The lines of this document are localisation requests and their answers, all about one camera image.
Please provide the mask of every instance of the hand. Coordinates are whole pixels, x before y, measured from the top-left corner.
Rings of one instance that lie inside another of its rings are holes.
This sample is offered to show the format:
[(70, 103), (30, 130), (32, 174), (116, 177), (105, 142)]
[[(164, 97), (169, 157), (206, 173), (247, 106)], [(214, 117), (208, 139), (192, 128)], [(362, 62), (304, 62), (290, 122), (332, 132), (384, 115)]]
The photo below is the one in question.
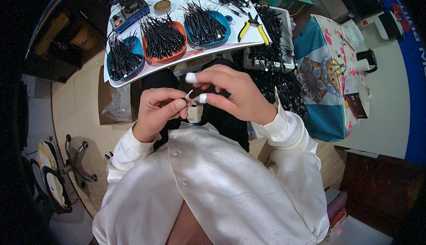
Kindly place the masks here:
[(238, 72), (225, 65), (213, 65), (202, 72), (197, 73), (194, 87), (203, 90), (215, 86), (216, 93), (225, 89), (231, 95), (226, 98), (215, 93), (200, 95), (202, 103), (208, 103), (217, 108), (225, 110), (237, 119), (253, 121), (260, 125), (271, 123), (277, 109), (270, 104), (260, 93), (257, 86), (247, 73)]
[(139, 105), (138, 122), (133, 135), (140, 142), (152, 142), (155, 134), (166, 125), (168, 120), (179, 116), (187, 117), (186, 93), (173, 88), (157, 88), (143, 91)]

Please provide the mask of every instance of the floral tablecloth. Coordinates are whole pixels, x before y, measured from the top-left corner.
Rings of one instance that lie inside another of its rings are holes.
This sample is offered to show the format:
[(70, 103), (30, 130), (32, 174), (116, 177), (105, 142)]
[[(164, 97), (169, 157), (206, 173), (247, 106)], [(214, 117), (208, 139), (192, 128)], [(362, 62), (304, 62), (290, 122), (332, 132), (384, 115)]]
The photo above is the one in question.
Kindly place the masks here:
[(297, 78), (308, 108), (305, 126), (311, 137), (322, 141), (343, 140), (359, 124), (343, 97), (345, 77), (358, 74), (359, 87), (367, 89), (364, 73), (352, 69), (356, 51), (343, 32), (337, 22), (312, 15), (294, 40)]

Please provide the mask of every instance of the blue bowl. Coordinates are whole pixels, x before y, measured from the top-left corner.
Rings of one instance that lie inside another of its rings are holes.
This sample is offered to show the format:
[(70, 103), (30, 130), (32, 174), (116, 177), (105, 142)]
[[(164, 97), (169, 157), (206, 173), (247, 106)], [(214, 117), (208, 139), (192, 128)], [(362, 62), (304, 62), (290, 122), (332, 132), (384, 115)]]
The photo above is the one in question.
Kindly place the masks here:
[[(226, 32), (225, 32), (224, 37), (221, 40), (217, 40), (217, 41), (205, 44), (205, 45), (213, 45), (213, 44), (220, 43), (221, 41), (228, 39), (229, 36), (231, 35), (231, 27), (229, 26), (229, 23), (226, 20), (225, 16), (223, 16), (220, 12), (217, 12), (215, 10), (208, 10), (207, 12), (210, 13), (210, 15), (213, 16), (217, 21), (219, 21), (223, 26), (225, 26)], [(199, 45), (199, 44), (195, 43), (193, 40), (191, 40), (191, 36), (189, 35), (189, 28), (188, 28), (186, 22), (184, 22), (184, 27), (185, 27), (185, 32), (187, 33), (188, 40), (190, 40), (191, 43), (193, 43), (194, 45), (197, 45), (197, 46), (205, 46), (205, 45)]]
[[(127, 37), (127, 38), (125, 38), (124, 40), (123, 40), (123, 42), (126, 44), (126, 45), (129, 45), (129, 39), (130, 39), (131, 37)], [(141, 40), (139, 40), (139, 38), (137, 37), (137, 36), (135, 36), (135, 40), (134, 40), (134, 43), (135, 43), (135, 45), (133, 46), (133, 49), (132, 49), (132, 52), (133, 53), (135, 53), (135, 54), (139, 54), (139, 55), (141, 55), (141, 56), (143, 56), (144, 55), (144, 52), (143, 52), (143, 50), (142, 50), (142, 44), (141, 44)], [(108, 57), (107, 57), (107, 59), (106, 59), (106, 70), (108, 70), (108, 74), (111, 74), (111, 70), (110, 70), (110, 68), (109, 68), (109, 60), (111, 59), (111, 52), (109, 52), (108, 53)], [(121, 81), (121, 80), (123, 80), (123, 79), (128, 79), (128, 78), (131, 78), (131, 75), (132, 74), (135, 74), (135, 72), (136, 71), (138, 71), (141, 67), (143, 67), (143, 65), (145, 64), (145, 57), (143, 57), (142, 58), (142, 62), (141, 62), (141, 64), (134, 70), (134, 71), (132, 71), (131, 73), (129, 73), (126, 77), (121, 77), (119, 80), (114, 80), (114, 78), (111, 78), (110, 77), (110, 79), (111, 80), (113, 80), (113, 81), (115, 81), (115, 82), (118, 82), (118, 81)]]

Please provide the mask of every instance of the yellow handle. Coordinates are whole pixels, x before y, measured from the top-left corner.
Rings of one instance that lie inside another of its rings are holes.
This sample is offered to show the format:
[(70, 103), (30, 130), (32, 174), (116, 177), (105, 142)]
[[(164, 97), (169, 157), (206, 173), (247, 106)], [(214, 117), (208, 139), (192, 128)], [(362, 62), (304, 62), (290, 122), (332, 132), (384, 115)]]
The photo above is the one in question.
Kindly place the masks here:
[(268, 40), (268, 37), (266, 36), (265, 32), (263, 31), (262, 24), (259, 24), (259, 26), (257, 26), (257, 29), (259, 30), (260, 36), (262, 36), (263, 41), (265, 42), (265, 45), (268, 46), (269, 40)]
[(244, 27), (241, 29), (237, 37), (238, 43), (241, 41), (242, 36), (245, 34), (245, 32), (248, 30), (249, 27), (250, 27), (250, 23), (248, 21), (245, 21)]

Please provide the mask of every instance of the blue fabric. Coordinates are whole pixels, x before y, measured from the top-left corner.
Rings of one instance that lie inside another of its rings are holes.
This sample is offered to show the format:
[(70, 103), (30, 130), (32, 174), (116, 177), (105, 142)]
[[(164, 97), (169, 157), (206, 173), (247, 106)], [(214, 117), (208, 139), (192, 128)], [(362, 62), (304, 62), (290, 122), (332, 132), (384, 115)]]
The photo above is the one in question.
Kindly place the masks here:
[(317, 20), (312, 17), (308, 20), (299, 36), (293, 41), (296, 59), (302, 59), (312, 51), (327, 44)]
[(312, 138), (328, 142), (346, 138), (342, 105), (308, 104), (307, 108), (303, 122)]

